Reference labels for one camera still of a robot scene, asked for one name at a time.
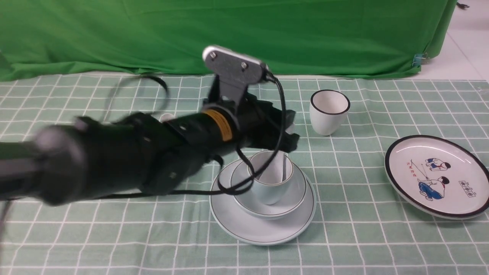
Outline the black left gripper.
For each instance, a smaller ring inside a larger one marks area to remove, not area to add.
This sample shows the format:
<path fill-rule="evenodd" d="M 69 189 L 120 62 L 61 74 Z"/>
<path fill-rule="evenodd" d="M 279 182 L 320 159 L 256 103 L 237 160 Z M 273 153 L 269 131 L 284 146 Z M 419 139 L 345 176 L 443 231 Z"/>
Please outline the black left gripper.
<path fill-rule="evenodd" d="M 290 153 L 300 136 L 294 133 L 296 111 L 283 112 L 272 103 L 246 95 L 235 107 L 231 100 L 203 99 L 201 111 L 164 125 L 173 137 L 164 139 L 165 152 L 230 153 L 245 147 Z"/>

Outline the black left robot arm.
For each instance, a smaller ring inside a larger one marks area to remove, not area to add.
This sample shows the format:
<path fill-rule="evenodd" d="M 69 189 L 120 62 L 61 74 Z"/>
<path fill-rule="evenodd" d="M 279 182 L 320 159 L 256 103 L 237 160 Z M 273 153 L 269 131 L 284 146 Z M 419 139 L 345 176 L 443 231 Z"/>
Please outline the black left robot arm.
<path fill-rule="evenodd" d="M 79 116 L 72 125 L 49 125 L 25 142 L 1 143 L 1 200 L 32 197 L 52 205 L 101 199 L 138 189 L 166 195 L 203 165 L 237 148 L 290 153 L 298 134 L 280 134 L 296 112 L 246 95 L 203 101 L 194 114 L 160 122 L 138 112 L 102 124 Z"/>

